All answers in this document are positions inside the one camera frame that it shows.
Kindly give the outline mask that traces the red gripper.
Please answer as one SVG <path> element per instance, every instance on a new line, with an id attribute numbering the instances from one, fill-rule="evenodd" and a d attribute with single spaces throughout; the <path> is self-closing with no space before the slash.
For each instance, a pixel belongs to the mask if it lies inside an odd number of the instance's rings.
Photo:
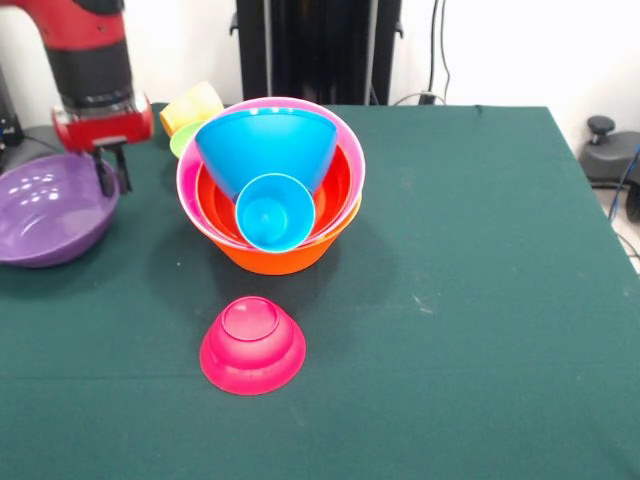
<path id="1" fill-rule="evenodd" d="M 103 149 L 112 145 L 117 164 L 120 192 L 132 191 L 127 161 L 123 150 L 125 143 L 133 144 L 149 140 L 154 131 L 150 102 L 141 91 L 136 91 L 129 103 L 106 109 L 96 115 L 79 116 L 62 107 L 52 109 L 54 130 L 61 144 L 69 151 L 92 153 L 92 158 L 102 194 L 114 195 L 115 186 L 103 161 Z"/>

